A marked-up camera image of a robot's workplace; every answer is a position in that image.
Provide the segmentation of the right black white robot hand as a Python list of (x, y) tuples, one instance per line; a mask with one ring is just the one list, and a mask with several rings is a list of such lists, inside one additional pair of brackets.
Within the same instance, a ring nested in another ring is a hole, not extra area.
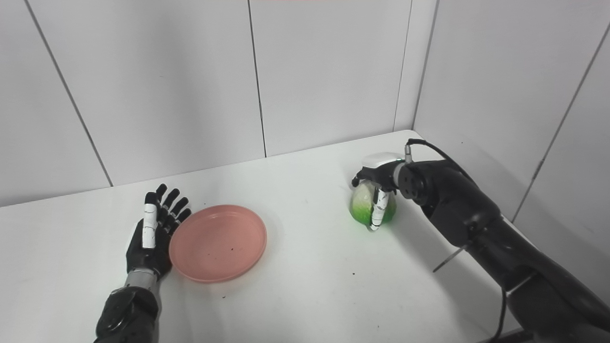
[(349, 213), (370, 232), (377, 232), (395, 213), (395, 168), (405, 159), (394, 152), (379, 152), (363, 158), (362, 169), (352, 179)]

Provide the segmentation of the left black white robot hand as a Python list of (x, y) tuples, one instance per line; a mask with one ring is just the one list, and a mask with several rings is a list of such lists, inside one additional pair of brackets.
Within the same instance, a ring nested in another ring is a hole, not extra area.
[(150, 271), (161, 280), (171, 269), (170, 241), (177, 228), (191, 215), (189, 199), (179, 189), (160, 184), (146, 193), (143, 217), (137, 223), (126, 252), (127, 271)]

